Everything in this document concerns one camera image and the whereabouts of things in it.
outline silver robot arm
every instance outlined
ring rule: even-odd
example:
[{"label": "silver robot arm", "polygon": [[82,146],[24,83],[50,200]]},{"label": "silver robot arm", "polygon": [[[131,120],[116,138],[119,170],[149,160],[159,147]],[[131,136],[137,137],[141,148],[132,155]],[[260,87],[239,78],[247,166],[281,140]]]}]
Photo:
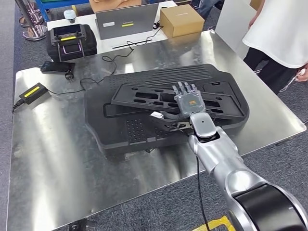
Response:
[{"label": "silver robot arm", "polygon": [[205,112],[196,86],[179,82],[179,87],[173,86],[178,118],[189,118],[194,130],[189,146],[218,184],[236,231],[308,229],[306,213],[294,196],[245,166],[236,144]]}]

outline robot finger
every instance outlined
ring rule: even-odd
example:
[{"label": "robot finger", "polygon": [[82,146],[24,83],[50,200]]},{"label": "robot finger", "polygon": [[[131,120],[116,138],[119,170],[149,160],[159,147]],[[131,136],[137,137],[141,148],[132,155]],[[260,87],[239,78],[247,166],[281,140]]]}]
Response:
[{"label": "robot finger", "polygon": [[179,84],[179,87],[180,87],[180,89],[181,90],[182,94],[186,91],[186,90],[185,90],[185,87],[183,85],[182,82],[177,82],[177,83]]},{"label": "robot finger", "polygon": [[172,88],[173,88],[173,90],[174,91],[174,93],[175,93],[176,95],[178,95],[178,94],[179,94],[179,90],[178,90],[176,86],[172,85]]},{"label": "robot finger", "polygon": [[192,89],[190,88],[189,84],[187,82],[184,82],[185,87],[187,89],[187,92],[192,92]]},{"label": "robot finger", "polygon": [[192,88],[193,91],[196,91],[196,92],[198,91],[195,84],[192,84]]}]

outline brown box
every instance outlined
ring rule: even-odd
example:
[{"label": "brown box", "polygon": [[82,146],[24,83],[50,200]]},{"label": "brown box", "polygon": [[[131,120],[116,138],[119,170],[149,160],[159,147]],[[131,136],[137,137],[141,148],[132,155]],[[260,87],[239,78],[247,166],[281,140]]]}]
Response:
[{"label": "brown box", "polygon": [[168,38],[202,31],[204,19],[189,5],[161,9],[159,24]]},{"label": "brown box", "polygon": [[260,7],[261,1],[262,0],[251,0],[250,2],[250,6],[257,11],[258,8]]}]

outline white cup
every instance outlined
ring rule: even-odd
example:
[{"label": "white cup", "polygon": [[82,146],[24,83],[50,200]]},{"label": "white cup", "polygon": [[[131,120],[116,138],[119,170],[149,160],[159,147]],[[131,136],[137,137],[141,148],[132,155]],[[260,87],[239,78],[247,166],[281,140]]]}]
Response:
[{"label": "white cup", "polygon": [[70,23],[75,23],[76,13],[75,13],[73,10],[66,10],[64,11],[64,17],[69,20]]}]

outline stainless steel table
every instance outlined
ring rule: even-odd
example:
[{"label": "stainless steel table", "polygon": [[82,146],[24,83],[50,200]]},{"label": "stainless steel table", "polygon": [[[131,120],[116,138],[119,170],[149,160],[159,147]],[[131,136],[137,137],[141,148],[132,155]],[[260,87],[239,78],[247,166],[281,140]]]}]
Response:
[{"label": "stainless steel table", "polygon": [[[106,53],[125,55],[129,49]],[[17,73],[15,101],[37,82],[54,92],[80,89],[79,79],[100,80],[114,66],[102,55],[75,60],[75,80]],[[231,73],[250,107],[239,133],[229,134],[241,155],[303,132],[306,126],[214,32],[134,47],[116,59],[116,73],[210,63]],[[95,83],[85,83],[88,88]],[[8,231],[52,230],[196,174],[187,144],[106,156],[85,124],[84,93],[49,95],[14,115]]]}]

